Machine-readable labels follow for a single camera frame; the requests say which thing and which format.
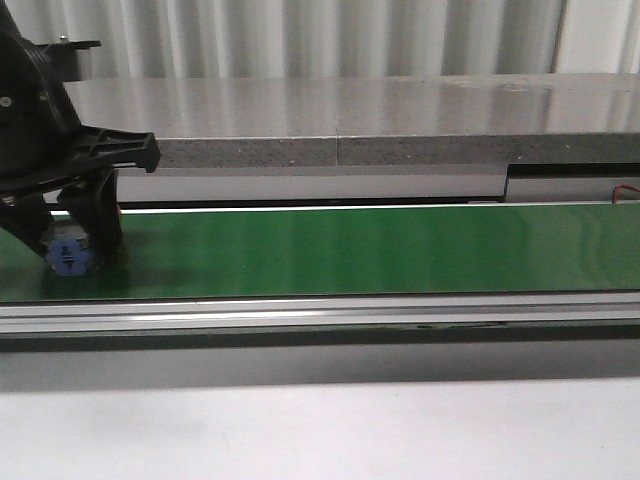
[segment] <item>corrugated metal wall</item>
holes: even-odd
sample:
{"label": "corrugated metal wall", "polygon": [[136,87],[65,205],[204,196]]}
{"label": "corrugated metal wall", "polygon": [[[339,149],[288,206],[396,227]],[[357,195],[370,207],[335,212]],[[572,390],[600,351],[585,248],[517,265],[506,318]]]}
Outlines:
{"label": "corrugated metal wall", "polygon": [[640,0],[7,0],[98,77],[634,72]]}

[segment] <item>green conveyor belt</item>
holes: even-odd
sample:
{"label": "green conveyor belt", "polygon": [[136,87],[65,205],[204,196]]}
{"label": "green conveyor belt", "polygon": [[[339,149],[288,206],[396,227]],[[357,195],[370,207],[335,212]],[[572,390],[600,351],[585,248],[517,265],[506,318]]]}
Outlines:
{"label": "green conveyor belt", "polygon": [[57,278],[0,232],[0,301],[640,289],[640,205],[131,214]]}

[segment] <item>gray countertop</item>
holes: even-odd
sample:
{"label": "gray countertop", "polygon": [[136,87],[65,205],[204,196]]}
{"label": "gray countertop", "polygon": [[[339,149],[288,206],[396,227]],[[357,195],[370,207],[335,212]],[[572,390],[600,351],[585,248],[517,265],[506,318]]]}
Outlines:
{"label": "gray countertop", "polygon": [[164,167],[636,162],[638,75],[94,79],[82,121],[153,131]]}

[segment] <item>blue plastic part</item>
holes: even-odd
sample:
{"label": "blue plastic part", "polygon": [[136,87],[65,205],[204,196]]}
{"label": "blue plastic part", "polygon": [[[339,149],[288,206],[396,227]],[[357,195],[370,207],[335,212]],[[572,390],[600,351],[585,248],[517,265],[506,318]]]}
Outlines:
{"label": "blue plastic part", "polygon": [[49,245],[46,260],[62,277],[85,275],[95,257],[90,248],[72,238],[54,239]]}

